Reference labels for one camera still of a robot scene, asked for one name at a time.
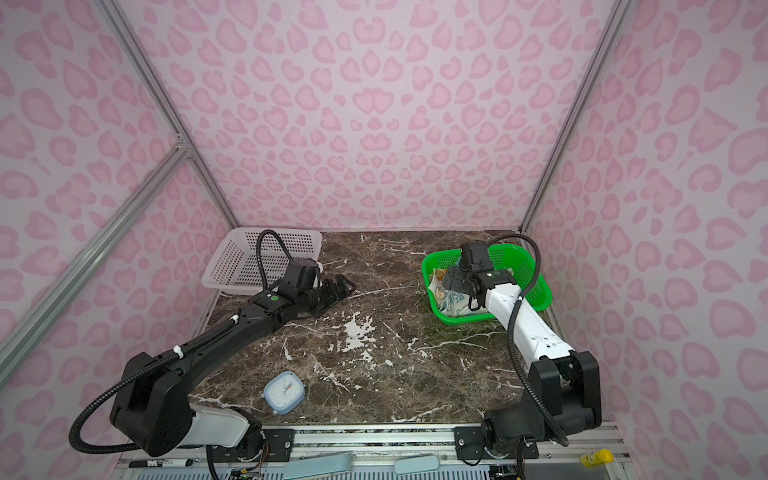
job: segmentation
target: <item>black marker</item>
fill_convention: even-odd
[[[165,460],[131,460],[128,464],[128,468],[144,468],[144,467],[189,467],[192,466],[194,460],[192,458],[167,458]]]

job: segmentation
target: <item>wire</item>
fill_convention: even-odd
[[[270,286],[270,288],[267,288],[267,282],[266,282],[266,272],[264,271],[264,262],[261,259],[261,243],[264,240],[264,237],[267,235],[272,235],[275,237],[275,240],[277,240],[277,243],[280,245],[280,248],[283,249],[283,252],[286,254],[286,257],[288,257],[288,261],[293,260],[293,257],[291,256],[290,252],[288,251],[288,247],[286,247],[286,244],[283,242],[283,239],[280,238],[280,235],[277,234],[275,230],[266,229],[261,230],[259,233],[259,236],[256,238],[256,264],[259,267],[259,275],[261,276],[261,286],[265,290],[271,290],[273,287]]]
[[[477,462],[475,462],[475,463],[469,463],[466,460],[464,460],[463,458],[459,458],[459,460],[461,460],[465,464],[469,465],[470,467],[476,467],[476,466],[480,465],[480,462],[482,462],[482,450],[480,451],[480,458],[478,458]]]
[[[544,417],[544,421],[547,423],[547,426],[552,430],[552,433],[554,433],[555,438],[557,439],[557,442],[560,445],[563,445],[564,447],[568,446],[568,437],[565,435],[565,432],[563,432],[563,429],[560,428],[560,425],[554,420],[554,417],[552,416],[549,409],[547,409],[547,406],[544,405],[544,403],[539,398],[536,391],[533,390],[533,386],[528,381],[528,375],[525,373],[525,369],[523,369],[523,365],[520,363],[520,359],[518,357],[518,347],[515,345],[515,324],[518,321],[518,314],[520,313],[520,307],[523,304],[523,299],[526,295],[528,295],[528,292],[530,292],[533,287],[536,285],[536,282],[538,281],[539,274],[541,273],[541,251],[538,249],[538,245],[536,242],[533,241],[532,238],[530,238],[528,235],[524,235],[523,233],[508,233],[507,235],[502,235],[501,237],[496,237],[495,239],[491,240],[488,243],[488,246],[490,247],[494,243],[497,243],[498,241],[507,239],[507,238],[519,238],[522,240],[525,240],[531,245],[531,248],[533,249],[534,258],[535,258],[535,266],[533,270],[533,277],[531,278],[531,282],[528,283],[528,285],[520,291],[518,294],[518,299],[515,301],[515,306],[512,308],[512,313],[509,316],[509,323],[507,324],[507,350],[509,351],[509,357],[512,360],[512,366],[515,369],[515,373],[518,374],[518,377],[520,379],[520,383],[522,383],[523,388],[526,392],[528,392],[528,395],[531,397],[531,401],[536,406],[536,409],[541,413],[541,416]]]
[[[261,473],[261,465],[264,463],[264,459],[270,455],[270,444],[265,440],[264,447],[261,449],[261,460],[259,460],[259,473]]]
[[[525,445],[525,442],[520,442],[515,449],[515,473],[518,475],[518,480],[525,480],[525,458],[523,458],[523,445]]]
[[[533,276],[531,277],[531,281],[528,282],[528,285],[525,286],[525,288],[520,292],[520,296],[525,298],[531,290],[536,287],[536,283],[538,282],[539,274],[541,273],[541,251],[538,249],[538,245],[536,242],[533,241],[532,238],[530,238],[528,235],[524,235],[523,233],[507,233],[506,235],[501,235],[500,237],[496,237],[495,239],[488,242],[488,246],[490,247],[494,243],[498,243],[502,240],[506,240],[508,238],[519,238],[521,240],[525,240],[528,242],[529,245],[531,245],[531,248],[533,249],[534,258],[535,258],[535,265],[533,268]]]
[[[233,326],[235,326],[236,323],[237,323],[236,319],[234,318],[230,319],[230,322],[227,322],[223,326],[213,329],[208,334],[182,345],[181,352],[184,355],[187,355],[190,352],[194,352],[200,347],[205,346],[210,342],[213,342],[214,340],[222,336],[224,333],[226,333]],[[71,445],[72,448],[77,450],[78,452],[90,453],[93,455],[103,455],[103,454],[110,454],[110,453],[120,453],[120,452],[130,452],[133,450],[140,450],[141,447],[133,442],[123,443],[119,445],[92,445],[91,443],[88,443],[85,440],[83,440],[83,438],[81,437],[83,425],[85,425],[86,420],[88,420],[88,418],[90,418],[91,415],[93,415],[96,409],[104,405],[104,403],[107,400],[115,396],[120,390],[129,386],[131,383],[144,378],[145,376],[149,375],[150,373],[154,372],[160,367],[170,365],[171,363],[174,363],[177,360],[179,360],[179,357],[173,356],[173,355],[168,355],[161,359],[155,360],[154,362],[145,366],[143,369],[140,369],[137,372],[131,373],[129,376],[125,377],[120,382],[110,387],[106,392],[96,397],[96,400],[94,400],[93,402],[91,402],[90,405],[85,407],[85,409],[83,409],[83,411],[80,412],[80,415],[78,415],[78,417],[72,423],[72,427],[69,429],[69,445]]]
[[[208,462],[208,472],[210,473],[210,480],[219,480],[219,474],[216,473],[216,466],[214,465],[214,447],[211,445],[205,445],[205,459]]]

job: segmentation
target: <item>green plastic basket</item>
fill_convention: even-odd
[[[502,268],[512,268],[515,271],[515,279],[523,288],[525,288],[531,281],[535,262],[533,257],[531,257],[531,254],[528,253],[525,248],[511,243],[503,243],[488,248],[488,253],[491,256],[493,267],[497,270]],[[424,257],[424,261],[422,261],[424,284],[429,286],[429,275],[432,274],[432,271],[435,268],[446,268],[447,266],[456,265],[456,262],[461,255],[462,251],[456,249],[434,252]],[[433,313],[446,325],[460,325],[462,323],[495,319],[490,313],[460,316],[457,318],[445,316],[439,312],[435,296],[429,291],[429,288],[427,289],[427,294],[429,295],[429,304],[432,305]],[[525,298],[537,312],[541,312],[552,303],[552,291],[549,289],[547,280],[544,280],[543,275],[538,276],[536,286]]]

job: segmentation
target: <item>alarm clock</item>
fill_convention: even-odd
[[[304,384],[293,372],[283,372],[264,387],[264,398],[275,415],[286,415],[304,400]]]

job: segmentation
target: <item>basket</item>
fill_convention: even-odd
[[[263,286],[256,263],[256,240],[265,228],[243,227],[231,230],[205,267],[201,280],[208,288],[233,295],[255,295]],[[315,230],[273,228],[283,239],[294,258],[317,260],[323,235]],[[261,242],[261,260],[269,283],[283,278],[288,257],[274,237],[267,235]]]
[[[511,243],[503,243],[488,248],[493,267],[497,270],[502,268],[512,268],[515,271],[515,279],[518,284],[525,288],[531,282],[535,262],[528,251]],[[422,275],[424,284],[429,286],[429,276],[435,268],[446,268],[456,265],[459,257],[462,255],[460,249],[443,250],[427,255],[422,261]],[[480,322],[482,320],[491,320],[495,317],[490,313],[480,315],[468,315],[460,317],[445,316],[439,312],[435,296],[427,289],[429,295],[429,304],[432,305],[433,313],[447,325],[460,325],[462,323]],[[534,310],[541,312],[552,303],[552,291],[549,289],[547,281],[543,275],[538,276],[538,282],[531,292],[525,297]]]

